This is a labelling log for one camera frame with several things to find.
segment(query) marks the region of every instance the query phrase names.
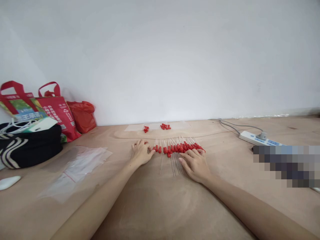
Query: power strip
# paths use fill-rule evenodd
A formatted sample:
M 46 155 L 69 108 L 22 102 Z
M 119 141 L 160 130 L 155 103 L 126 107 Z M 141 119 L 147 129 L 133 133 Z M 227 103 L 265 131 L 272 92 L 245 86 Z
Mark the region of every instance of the power strip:
M 253 145 L 258 145 L 258 146 L 286 146 L 284 144 L 272 141 L 270 139 L 261 140 L 257 138 L 257 135 L 247 131 L 243 131 L 239 135 L 239 138 L 242 140 L 245 140 L 246 142 L 252 143 Z

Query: wooden board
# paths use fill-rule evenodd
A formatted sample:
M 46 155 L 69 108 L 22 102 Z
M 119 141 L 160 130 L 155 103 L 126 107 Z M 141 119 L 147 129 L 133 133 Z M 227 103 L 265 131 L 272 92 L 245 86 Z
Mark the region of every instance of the wooden board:
M 255 125 L 268 138 L 286 145 L 320 145 L 320 119 L 283 117 L 233 119 L 237 124 Z M 20 175 L 22 179 L 0 192 L 0 238 L 46 240 L 96 189 L 113 176 L 131 157 L 131 144 L 146 138 L 193 136 L 207 151 L 212 172 L 275 207 L 320 237 L 320 194 L 309 188 L 287 188 L 253 162 L 252 145 L 240 140 L 215 120 L 190 121 L 185 130 L 124 132 L 127 125 L 97 127 L 66 144 L 62 153 L 28 169 L 0 171 L 0 178 Z M 252 133 L 258 130 L 241 127 Z M 63 170 L 61 155 L 75 145 L 108 147 L 107 161 L 89 174 L 75 193 L 61 204 L 39 198 Z M 171 163 L 156 154 L 130 178 L 93 239 L 253 239 L 251 233 L 213 194 L 185 174 L 172 175 Z

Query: black bag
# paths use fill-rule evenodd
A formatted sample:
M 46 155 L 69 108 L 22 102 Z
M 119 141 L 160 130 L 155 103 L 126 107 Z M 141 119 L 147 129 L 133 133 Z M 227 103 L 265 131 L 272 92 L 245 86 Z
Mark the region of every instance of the black bag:
M 16 130 L 12 126 L 8 132 Z M 0 134 L 0 160 L 11 169 L 32 167 L 49 160 L 62 150 L 61 127 L 34 133 Z

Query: hand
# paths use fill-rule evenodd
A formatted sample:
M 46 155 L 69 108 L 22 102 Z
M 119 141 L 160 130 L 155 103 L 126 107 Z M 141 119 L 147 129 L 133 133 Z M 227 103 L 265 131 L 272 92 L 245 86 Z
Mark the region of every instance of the hand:
M 131 160 L 134 163 L 137 163 L 138 166 L 141 166 L 149 162 L 151 157 L 156 152 L 155 150 L 152 150 L 148 142 L 143 139 L 138 140 L 136 143 L 132 144 L 132 150 L 133 157 L 131 158 Z
M 180 153 L 180 155 L 183 158 L 179 158 L 179 161 L 189 177 L 202 184 L 210 178 L 211 173 L 208 168 L 204 150 L 192 149 L 186 151 L 186 153 Z

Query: gray cable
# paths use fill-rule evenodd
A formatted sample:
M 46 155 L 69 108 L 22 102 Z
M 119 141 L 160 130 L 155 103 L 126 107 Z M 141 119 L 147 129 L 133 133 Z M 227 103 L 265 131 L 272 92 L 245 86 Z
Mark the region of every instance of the gray cable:
M 251 126 L 251 125 L 238 125 L 238 124 L 234 124 L 234 123 L 231 123 L 231 122 L 227 122 L 227 121 L 222 120 L 222 119 L 215 119 L 215 118 L 214 118 L 214 120 L 218 120 L 220 123 L 222 123 L 222 124 L 224 124 L 224 125 L 227 125 L 227 126 L 229 126 L 229 127 L 232 127 L 232 126 L 230 126 L 230 125 L 228 125 L 228 124 L 225 124 L 225 123 L 223 123 L 223 122 L 230 123 L 230 124 L 232 124 L 232 125 L 239 126 L 239 127 L 253 127 L 253 128 L 259 129 L 261 132 L 264 132 L 261 128 L 258 128 L 258 127 L 255 127 L 255 126 Z
M 236 131 L 237 131 L 237 133 L 239 133 L 239 134 L 240 134 L 240 132 L 239 132 L 235 127 L 232 127 L 231 125 L 228 125 L 228 124 L 225 124 L 225 123 L 221 122 L 221 121 L 220 121 L 220 119 L 214 119 L 214 120 L 218 120 L 220 124 L 224 124 L 224 125 L 227 125 L 227 126 L 229 126 L 229 127 L 233 128 L 234 130 L 236 130 Z
M 227 121 L 222 120 L 222 119 L 214 119 L 214 120 L 219 120 L 219 121 L 224 121 L 226 123 L 230 123 L 230 122 L 227 122 Z M 253 128 L 259 129 L 261 132 L 264 132 L 261 128 L 258 128 L 258 127 L 255 127 L 255 126 L 251 126 L 251 125 L 238 125 L 238 124 L 234 124 L 234 123 L 230 123 L 230 124 L 235 125 L 235 126 L 239 126 L 239 127 L 253 127 Z

